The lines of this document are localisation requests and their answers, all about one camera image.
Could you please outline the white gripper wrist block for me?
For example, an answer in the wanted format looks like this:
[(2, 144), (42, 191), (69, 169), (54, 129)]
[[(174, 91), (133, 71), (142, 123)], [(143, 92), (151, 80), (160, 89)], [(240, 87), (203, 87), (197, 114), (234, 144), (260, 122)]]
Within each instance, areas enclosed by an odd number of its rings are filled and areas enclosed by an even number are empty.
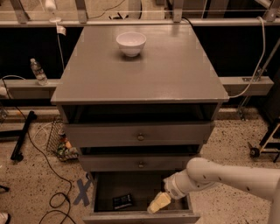
[(183, 172), (176, 172), (164, 179), (164, 190), (159, 192), (155, 199), (149, 204), (147, 212), (154, 214), (161, 208), (168, 206), (171, 200), (179, 200), (186, 196), (186, 175)]

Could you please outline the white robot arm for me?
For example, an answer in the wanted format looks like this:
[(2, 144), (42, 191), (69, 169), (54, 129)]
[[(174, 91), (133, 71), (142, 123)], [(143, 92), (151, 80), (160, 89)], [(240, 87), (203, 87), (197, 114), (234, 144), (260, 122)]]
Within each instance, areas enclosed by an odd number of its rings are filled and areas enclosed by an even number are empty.
[(268, 224), (280, 224), (280, 170), (216, 164), (203, 157), (192, 158), (183, 171), (164, 179), (159, 192), (147, 211), (154, 214), (172, 200), (184, 198), (222, 183), (271, 202)]

